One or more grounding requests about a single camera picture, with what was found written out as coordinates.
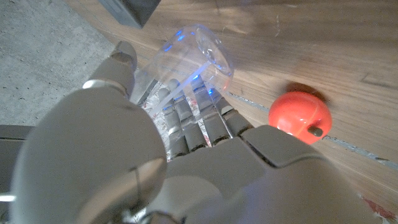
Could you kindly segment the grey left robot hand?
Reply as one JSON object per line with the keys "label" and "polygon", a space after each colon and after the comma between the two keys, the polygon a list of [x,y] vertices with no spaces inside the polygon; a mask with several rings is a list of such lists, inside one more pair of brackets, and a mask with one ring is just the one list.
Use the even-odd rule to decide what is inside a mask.
{"label": "grey left robot hand", "polygon": [[213,147],[168,161],[148,114],[130,102],[136,52],[119,42],[29,133],[12,176],[14,223],[377,223],[322,154],[215,106]]}

